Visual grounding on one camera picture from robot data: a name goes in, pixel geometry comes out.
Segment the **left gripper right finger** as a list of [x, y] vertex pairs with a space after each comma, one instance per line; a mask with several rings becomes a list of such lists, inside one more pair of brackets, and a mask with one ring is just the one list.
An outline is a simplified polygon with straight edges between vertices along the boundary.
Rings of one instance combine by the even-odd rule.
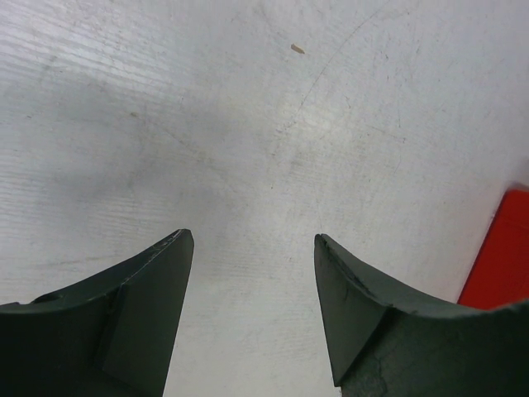
[[314, 239], [334, 385], [344, 396], [525, 396], [528, 304], [473, 309], [414, 289]]

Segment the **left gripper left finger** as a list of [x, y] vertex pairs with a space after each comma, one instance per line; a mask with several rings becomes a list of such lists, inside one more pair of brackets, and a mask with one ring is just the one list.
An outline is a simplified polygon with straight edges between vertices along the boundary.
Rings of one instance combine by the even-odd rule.
[[28, 304], [1, 307], [4, 396], [161, 396], [194, 241], [180, 229]]

